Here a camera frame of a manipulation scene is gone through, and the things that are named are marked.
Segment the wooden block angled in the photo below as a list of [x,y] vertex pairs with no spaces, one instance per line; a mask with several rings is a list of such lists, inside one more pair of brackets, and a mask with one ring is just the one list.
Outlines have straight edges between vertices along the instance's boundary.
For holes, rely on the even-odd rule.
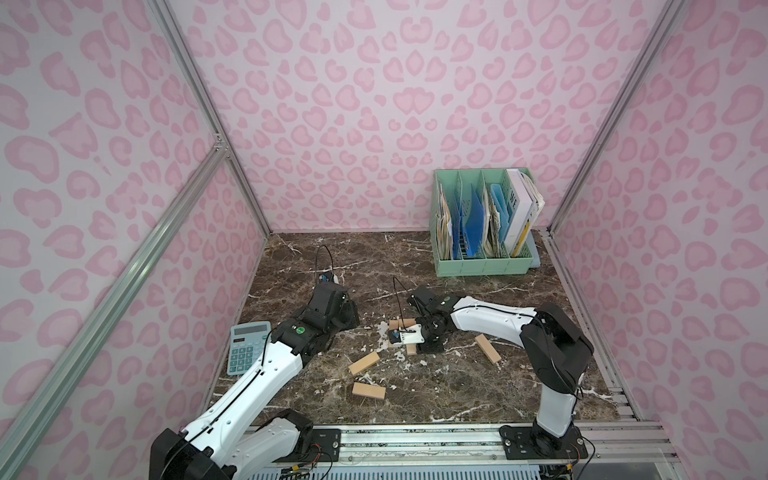
[[475,342],[485,355],[485,357],[488,359],[489,362],[491,362],[494,365],[498,365],[501,361],[501,355],[498,353],[498,351],[494,348],[492,343],[486,338],[485,335],[480,334],[475,337]]

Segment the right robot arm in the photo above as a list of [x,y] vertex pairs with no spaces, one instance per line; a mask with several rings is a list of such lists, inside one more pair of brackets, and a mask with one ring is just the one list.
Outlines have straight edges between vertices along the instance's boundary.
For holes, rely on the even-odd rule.
[[421,352],[440,351],[446,335],[454,331],[498,337],[522,348],[542,385],[533,434],[555,442],[571,433],[594,346],[561,307],[551,302],[511,307],[469,295],[439,295],[425,286],[414,290],[408,303],[418,312]]

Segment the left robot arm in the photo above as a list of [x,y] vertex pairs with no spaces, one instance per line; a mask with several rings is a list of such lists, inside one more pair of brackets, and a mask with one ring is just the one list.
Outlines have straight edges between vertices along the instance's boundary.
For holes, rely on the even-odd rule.
[[253,434],[246,431],[338,332],[358,324],[346,287],[316,284],[309,302],[270,332],[261,356],[213,406],[180,431],[158,435],[150,449],[149,478],[248,479],[277,460],[313,461],[322,453],[312,442],[313,423],[292,409]]

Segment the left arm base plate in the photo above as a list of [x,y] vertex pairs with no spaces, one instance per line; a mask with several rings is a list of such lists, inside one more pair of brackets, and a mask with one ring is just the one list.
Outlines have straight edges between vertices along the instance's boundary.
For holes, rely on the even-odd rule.
[[321,460],[339,460],[342,431],[337,428],[313,428],[308,433],[301,433],[294,450],[284,462],[309,462],[318,455]]

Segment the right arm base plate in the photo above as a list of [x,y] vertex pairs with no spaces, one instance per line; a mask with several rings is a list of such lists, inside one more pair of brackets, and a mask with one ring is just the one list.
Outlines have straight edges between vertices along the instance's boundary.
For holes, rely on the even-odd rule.
[[507,460],[558,460],[573,463],[589,457],[580,430],[571,423],[556,437],[535,423],[531,427],[503,425],[499,428]]

